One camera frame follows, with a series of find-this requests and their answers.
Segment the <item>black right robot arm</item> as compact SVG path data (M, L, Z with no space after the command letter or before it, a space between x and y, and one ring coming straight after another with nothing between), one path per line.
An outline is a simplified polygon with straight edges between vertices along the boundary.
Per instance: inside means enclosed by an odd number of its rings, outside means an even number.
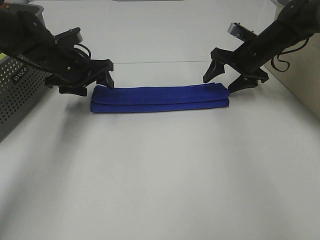
M308 42L310 37L320 31L320 2L318 0L291 0L280 11L277 18L260 34L232 22L228 33L243 43L234 51L214 48L210 53L211 63L203 76L208 83L225 73L225 65L236 70L240 76L233 81L228 90L234 93L255 88L258 82L266 82L268 74L261 69L267 62L273 62L289 47L301 41Z

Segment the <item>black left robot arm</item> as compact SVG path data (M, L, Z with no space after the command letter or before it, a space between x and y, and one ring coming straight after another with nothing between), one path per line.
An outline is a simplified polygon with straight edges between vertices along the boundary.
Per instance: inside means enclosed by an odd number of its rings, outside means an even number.
M44 84L58 87L61 94L87 96L93 82L114 88L110 59L91 58L91 51L82 45L81 29L70 29L53 35L32 13L0 11L0 50L6 55L50 73Z

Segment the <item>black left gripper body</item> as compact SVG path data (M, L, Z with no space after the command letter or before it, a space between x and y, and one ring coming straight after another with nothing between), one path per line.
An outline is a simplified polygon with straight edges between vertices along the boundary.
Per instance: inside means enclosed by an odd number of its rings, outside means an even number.
M86 87L96 82L99 73L109 71L110 74L114 70L110 59L91 59L88 53L73 45L54 42L37 44L37 65L67 83Z

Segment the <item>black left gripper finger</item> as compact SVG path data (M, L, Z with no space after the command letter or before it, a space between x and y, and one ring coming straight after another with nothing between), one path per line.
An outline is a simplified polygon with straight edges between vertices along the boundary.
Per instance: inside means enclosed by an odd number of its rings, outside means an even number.
M96 84L101 85L101 86L105 86L110 89L114 88L114 81L113 81L109 71L100 72L97 75Z
M48 88L58 87L60 94L72 94L81 97L87 96L87 88L85 85L68 83L56 75L46 77L44 84Z

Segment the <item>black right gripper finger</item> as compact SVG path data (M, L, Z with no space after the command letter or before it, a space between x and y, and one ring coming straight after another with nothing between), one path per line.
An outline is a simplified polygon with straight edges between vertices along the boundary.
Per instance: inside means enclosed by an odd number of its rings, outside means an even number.
M253 73L243 73L228 86L228 90L230 93L235 93L244 89L256 88L258 81L264 83L268 79L268 74L261 69Z
M203 83L207 84L215 77L225 73L225 63L217 59L212 59L208 70L203 76Z

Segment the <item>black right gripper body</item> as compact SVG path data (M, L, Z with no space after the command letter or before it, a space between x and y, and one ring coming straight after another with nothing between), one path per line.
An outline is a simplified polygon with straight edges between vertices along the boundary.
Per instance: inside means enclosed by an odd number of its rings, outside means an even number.
M273 40L269 37L256 37L244 42L234 51L216 47L210 56L211 60L219 60L232 67L239 74L251 74L262 70L261 66L272 58Z

